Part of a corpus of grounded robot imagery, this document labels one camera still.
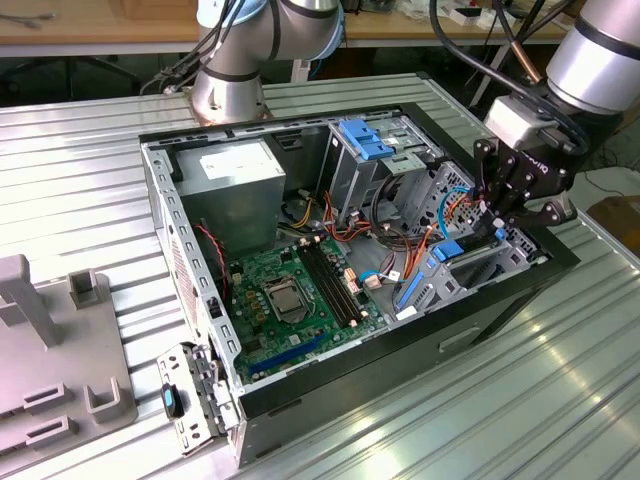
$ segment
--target background desk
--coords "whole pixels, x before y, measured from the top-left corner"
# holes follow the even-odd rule
[[[0,0],[0,12],[57,15],[53,20],[43,21],[41,30],[0,21],[0,57],[187,52],[198,40],[195,18],[131,20],[124,17],[119,0]],[[462,45],[482,44],[488,33],[478,27],[462,27],[446,18],[441,23],[445,32]],[[528,43],[557,44],[565,34],[563,28],[552,24]],[[504,35],[496,32],[489,43],[503,41]],[[412,20],[398,12],[346,16],[343,47],[437,45],[440,42],[428,22]]]

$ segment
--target motherboard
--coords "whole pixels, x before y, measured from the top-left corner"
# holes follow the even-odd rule
[[[230,265],[230,316],[245,383],[288,369],[386,326],[331,238],[241,258]]]

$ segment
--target blue wire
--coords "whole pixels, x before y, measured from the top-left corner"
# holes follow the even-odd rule
[[[361,282],[364,282],[364,280],[371,275],[380,275],[380,272],[376,272],[375,270],[367,270],[366,272],[360,274],[359,279]]]
[[[322,66],[322,59],[318,60],[318,64],[316,65],[316,68],[314,68],[313,72],[311,72],[311,75],[309,75],[309,79],[312,79],[313,77],[316,76],[316,73],[318,73],[321,66]]]
[[[470,189],[466,187],[454,187],[449,190],[444,197],[442,197],[442,201],[440,202],[440,207],[438,208],[438,226],[440,227],[440,231],[444,238],[449,238],[449,232],[447,232],[447,224],[444,221],[444,207],[450,195],[454,193],[469,193]]]

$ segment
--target sticker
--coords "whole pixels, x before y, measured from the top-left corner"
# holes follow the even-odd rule
[[[241,183],[279,174],[277,163],[260,142],[234,145],[231,149],[204,155],[200,164],[209,180],[233,177],[236,183]]]
[[[418,311],[416,310],[416,307],[411,305],[410,307],[405,308],[401,312],[398,312],[396,314],[396,318],[398,320],[404,320],[406,318],[409,318],[411,315],[415,315],[416,313],[418,313]]]
[[[391,270],[388,277],[392,282],[397,282],[398,280],[400,280],[400,272],[398,272],[397,270]]]

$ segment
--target metal table surface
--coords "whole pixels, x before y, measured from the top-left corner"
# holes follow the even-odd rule
[[[275,115],[414,101],[467,149],[484,134],[414,75],[265,94]],[[181,458],[158,395],[155,358],[188,331],[154,236],[137,136],[190,126],[181,95],[0,110],[0,256],[26,254],[34,282],[86,267],[109,276],[139,411],[133,425],[15,478],[235,471],[224,441]],[[637,263],[582,220],[556,231],[582,263],[498,336],[238,477],[638,478]]]

